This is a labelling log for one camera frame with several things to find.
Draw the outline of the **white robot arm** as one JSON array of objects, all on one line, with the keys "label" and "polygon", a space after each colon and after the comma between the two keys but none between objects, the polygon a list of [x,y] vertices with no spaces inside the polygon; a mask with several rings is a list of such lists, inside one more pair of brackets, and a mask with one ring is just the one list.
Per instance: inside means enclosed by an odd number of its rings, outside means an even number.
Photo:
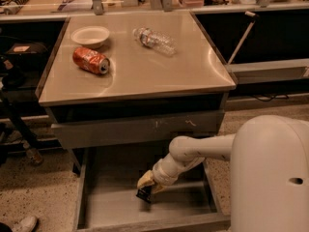
[{"label": "white robot arm", "polygon": [[262,115],[234,134],[177,136],[137,182],[152,193],[206,159],[228,160],[232,232],[309,232],[309,122]]}]

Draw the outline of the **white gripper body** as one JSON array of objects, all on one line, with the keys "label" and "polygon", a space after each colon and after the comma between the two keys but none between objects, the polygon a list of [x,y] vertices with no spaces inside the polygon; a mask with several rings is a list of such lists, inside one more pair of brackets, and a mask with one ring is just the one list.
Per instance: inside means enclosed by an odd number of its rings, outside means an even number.
[{"label": "white gripper body", "polygon": [[171,162],[157,162],[153,167],[154,180],[163,185],[171,186],[178,180],[177,167]]}]

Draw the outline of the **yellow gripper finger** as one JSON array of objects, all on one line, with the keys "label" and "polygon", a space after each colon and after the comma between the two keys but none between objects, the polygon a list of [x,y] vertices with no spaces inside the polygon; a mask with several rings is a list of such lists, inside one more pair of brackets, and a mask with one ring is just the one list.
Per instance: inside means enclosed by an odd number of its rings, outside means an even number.
[{"label": "yellow gripper finger", "polygon": [[154,175],[152,170],[148,170],[137,182],[137,188],[153,186],[155,184]]},{"label": "yellow gripper finger", "polygon": [[154,184],[152,186],[151,194],[156,194],[156,193],[162,192],[165,189],[166,189],[166,186],[163,186],[161,184]]}]

